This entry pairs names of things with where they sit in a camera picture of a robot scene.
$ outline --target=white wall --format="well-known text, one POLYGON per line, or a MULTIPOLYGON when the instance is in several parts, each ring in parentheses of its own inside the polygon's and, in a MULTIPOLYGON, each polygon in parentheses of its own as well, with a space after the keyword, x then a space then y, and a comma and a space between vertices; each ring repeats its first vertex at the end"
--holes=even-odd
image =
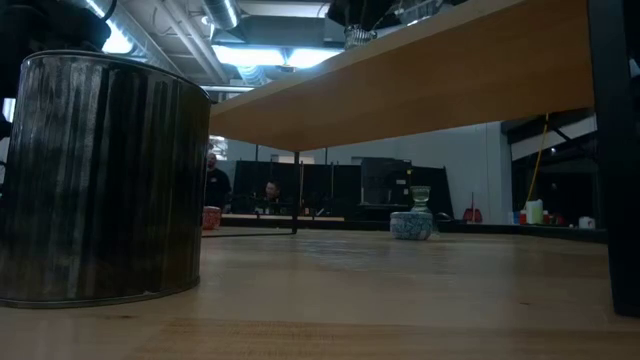
MULTIPOLYGON (((291 153, 260 146, 258 160, 270 161, 273 154, 291 153)), ((307 151, 301 156, 313 156, 316 164, 324 164, 325 151, 307 151)), ((416 166, 446 167, 456 218, 462 218, 471 206, 473 192, 485 223, 507 223, 511 153, 499 122, 329 148, 329 163, 351 164, 352 157, 387 157, 411 160, 416 166)), ((227 158, 253 160, 255 145, 229 140, 227 158)))

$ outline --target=black table leg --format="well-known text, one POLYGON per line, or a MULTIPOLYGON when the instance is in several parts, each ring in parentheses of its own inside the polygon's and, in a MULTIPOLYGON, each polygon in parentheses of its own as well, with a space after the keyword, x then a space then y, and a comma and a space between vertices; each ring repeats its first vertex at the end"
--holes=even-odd
POLYGON ((300 214, 300 194, 302 189, 300 188, 300 153, 296 151, 293 154, 293 177, 296 184, 295 199, 293 199, 293 214, 292 214, 292 227, 291 233, 298 233, 298 215, 300 214))
MULTIPOLYGON (((625 32, 625 1, 637 0, 589 0, 589 28, 613 303, 620 315, 640 316, 640 145, 629 68, 628 36, 633 34, 625 32)), ((631 21, 632 14, 626 15, 631 21)))

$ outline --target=wooden tabletop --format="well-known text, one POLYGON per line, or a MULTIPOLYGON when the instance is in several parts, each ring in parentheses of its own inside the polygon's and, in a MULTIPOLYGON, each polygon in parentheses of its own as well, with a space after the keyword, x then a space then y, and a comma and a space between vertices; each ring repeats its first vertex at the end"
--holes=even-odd
MULTIPOLYGON (((258 215, 256 214, 222 214, 224 219, 262 219, 262 220, 292 220, 291 215, 258 215)), ((338 216, 298 216, 298 220, 306 221, 344 221, 338 216)))
POLYGON ((211 134, 303 151, 593 105, 586 0, 470 0, 215 105, 211 134))
MULTIPOLYGON (((222 228, 220 233, 272 229, 222 228)), ((387 232, 204 239, 202 282, 162 299, 0 308, 3 360, 636 360, 604 245, 387 232)))

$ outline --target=man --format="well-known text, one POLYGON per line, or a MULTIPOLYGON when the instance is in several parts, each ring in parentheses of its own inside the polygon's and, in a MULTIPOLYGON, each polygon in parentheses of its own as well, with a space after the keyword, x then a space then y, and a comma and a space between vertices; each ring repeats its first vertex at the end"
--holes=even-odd
POLYGON ((275 180, 269 180, 264 189, 265 197, 256 203, 255 212, 265 215, 281 214, 280 184, 275 180))
POLYGON ((227 195, 231 192, 229 177, 224 171, 216 169, 216 154, 207 154, 207 183, 204 196, 205 206, 215 206, 224 210, 227 195))
POLYGON ((267 201, 277 203, 280 200, 280 184, 278 184, 277 181, 269 180, 265 192, 267 194, 267 201))

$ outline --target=glass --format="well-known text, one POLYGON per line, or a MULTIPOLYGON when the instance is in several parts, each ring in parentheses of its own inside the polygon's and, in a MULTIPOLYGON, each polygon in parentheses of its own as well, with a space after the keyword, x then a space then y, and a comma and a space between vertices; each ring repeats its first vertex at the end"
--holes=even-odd
POLYGON ((427 207, 430 192, 431 186, 412 186, 413 208, 411 208, 411 211, 431 214, 431 210, 427 207))

